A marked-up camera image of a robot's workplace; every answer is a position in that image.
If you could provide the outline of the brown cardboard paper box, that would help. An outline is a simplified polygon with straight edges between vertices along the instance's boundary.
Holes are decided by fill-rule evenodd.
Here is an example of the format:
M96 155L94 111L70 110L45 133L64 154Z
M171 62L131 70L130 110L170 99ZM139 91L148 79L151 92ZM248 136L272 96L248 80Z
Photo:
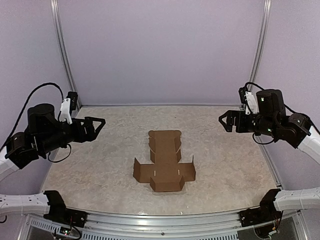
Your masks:
M181 163L180 130L150 130L148 146L151 164L137 159L133 164L133 177L141 184L149 184L154 192L180 192L186 182L196 180L194 161Z

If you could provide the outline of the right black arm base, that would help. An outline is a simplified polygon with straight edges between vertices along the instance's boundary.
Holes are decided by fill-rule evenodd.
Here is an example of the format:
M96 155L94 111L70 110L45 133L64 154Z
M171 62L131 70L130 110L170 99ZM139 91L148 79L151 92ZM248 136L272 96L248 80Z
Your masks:
M240 211L239 218L241 226L248 227L281 219L283 213L276 210L274 205L276 195L280 191L279 188L270 189L264 195L258 207Z

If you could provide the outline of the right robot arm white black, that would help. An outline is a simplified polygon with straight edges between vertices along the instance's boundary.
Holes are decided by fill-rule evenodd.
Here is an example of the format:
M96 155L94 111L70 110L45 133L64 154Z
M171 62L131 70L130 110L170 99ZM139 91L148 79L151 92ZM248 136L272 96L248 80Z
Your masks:
M278 89L262 89L253 96L246 87L239 89L245 110L228 110L219 116L218 121L226 132L266 135L273 142L279 140L307 154L315 162L320 161L320 132L309 116L304 113L286 114L282 92ZM266 222L286 210L308 210L320 207L318 187L300 190L269 190L256 209L247 213Z

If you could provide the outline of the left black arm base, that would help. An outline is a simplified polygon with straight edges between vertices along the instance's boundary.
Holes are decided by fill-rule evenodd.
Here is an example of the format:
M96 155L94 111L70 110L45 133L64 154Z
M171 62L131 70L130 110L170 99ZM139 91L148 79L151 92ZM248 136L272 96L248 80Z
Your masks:
M84 228L88 213L82 210L67 208L65 202L56 190L46 190L43 193L48 199L49 212L43 217L47 220Z

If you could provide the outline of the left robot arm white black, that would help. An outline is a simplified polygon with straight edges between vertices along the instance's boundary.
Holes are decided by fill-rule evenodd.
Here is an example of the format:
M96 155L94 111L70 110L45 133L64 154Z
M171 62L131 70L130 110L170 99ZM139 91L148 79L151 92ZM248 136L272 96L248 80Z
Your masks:
M105 119L85 117L72 118L71 122L60 122L55 117L52 104L42 103L27 111L28 125L25 131L9 137L0 153L0 178L3 180L12 173L23 169L39 158L47 159L59 148L69 148L72 142L94 141L106 124ZM38 214L45 219L72 224L76 219L84 220L85 212L74 212L66 207L56 190L46 190L30 195L0 196L0 215Z

